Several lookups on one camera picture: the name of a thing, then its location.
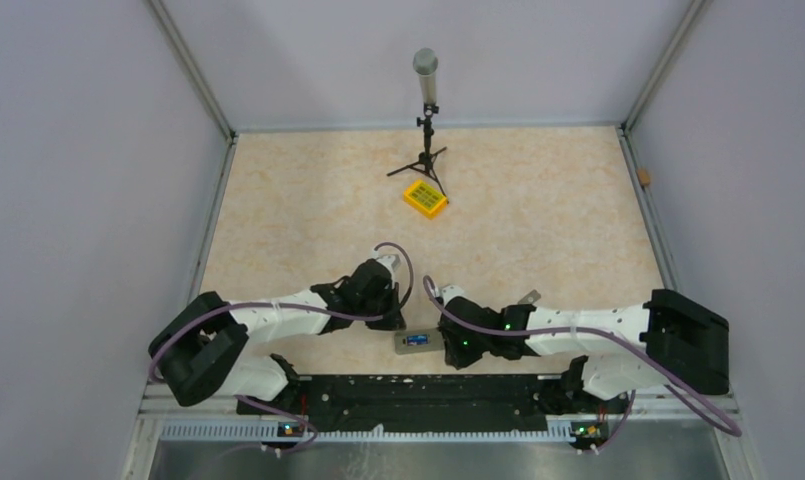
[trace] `white wall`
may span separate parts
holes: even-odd
[[[714,2],[636,144],[769,477],[805,478],[805,0]]]
[[[0,479],[114,479],[225,152],[142,1],[0,0]]]
[[[166,0],[238,130],[620,122],[689,0]]]

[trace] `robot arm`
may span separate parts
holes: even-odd
[[[655,290],[645,304],[610,310],[562,311],[510,305],[501,312],[480,307],[454,285],[444,287],[439,294],[448,312],[478,327],[515,332],[562,330],[526,336],[486,335],[441,315],[438,328],[446,347],[446,363],[458,369],[471,365],[486,351],[509,360],[569,353],[576,359],[562,374],[562,383],[602,400],[669,383],[664,375],[621,345],[577,331],[584,327],[628,342],[701,394],[728,393],[728,322],[674,291]]]
[[[216,292],[203,293],[155,337],[149,355],[153,359],[161,355],[158,368],[181,406],[215,394],[273,400],[296,381],[295,372],[280,356],[253,356],[254,347],[292,335],[323,335],[347,328],[352,320],[342,317],[353,315],[383,316],[367,323],[373,330],[404,329],[395,278],[399,264],[397,255],[379,256],[337,282],[245,304],[226,302]],[[228,311],[229,305],[245,308]],[[294,308],[303,305],[304,309]],[[216,310],[223,311],[159,353],[182,328]]]

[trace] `tripod base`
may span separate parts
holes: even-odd
[[[426,177],[434,180],[435,183],[437,183],[437,188],[440,189],[440,193],[442,193],[443,196],[446,197],[447,195],[446,192],[443,191],[443,185],[440,184],[440,179],[437,178],[437,172],[434,171],[434,163],[437,161],[437,156],[445,151],[446,147],[443,147],[440,150],[431,154],[426,154],[426,152],[420,152],[420,157],[417,159],[416,162],[409,163],[408,165],[405,165],[404,167],[401,168],[397,168],[396,170],[388,173],[387,176],[392,177],[393,175],[396,175],[397,173],[402,173],[405,170],[413,170],[415,172],[422,173]]]

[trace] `microphone stand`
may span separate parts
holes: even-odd
[[[431,128],[431,116],[437,114],[439,110],[440,109],[437,105],[423,105],[423,116],[425,119],[417,117],[417,126],[423,127],[423,151],[420,152],[420,156],[417,158],[416,162],[410,163],[401,168],[397,168],[396,170],[388,173],[387,176],[391,177],[405,170],[413,170],[415,172],[422,173],[426,177],[437,182],[437,187],[440,188],[440,193],[442,193],[445,197],[446,192],[443,191],[443,185],[440,184],[440,179],[437,178],[437,172],[434,171],[434,163],[437,161],[437,156],[446,151],[446,147],[443,147],[434,153],[431,153],[430,151],[431,137],[434,135],[434,129]]]

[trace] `table surface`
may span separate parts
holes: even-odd
[[[385,240],[414,261],[409,329],[437,324],[422,275],[495,310],[611,308],[661,278],[613,127],[442,130],[437,173],[450,204],[429,220],[402,199],[420,174],[385,174],[422,150],[419,130],[241,134],[202,291],[283,296],[351,274]],[[407,274],[400,270],[402,289]],[[262,345],[301,374],[445,374],[443,352],[397,355],[392,332],[353,324]],[[461,373],[558,373],[569,357],[485,357]]]

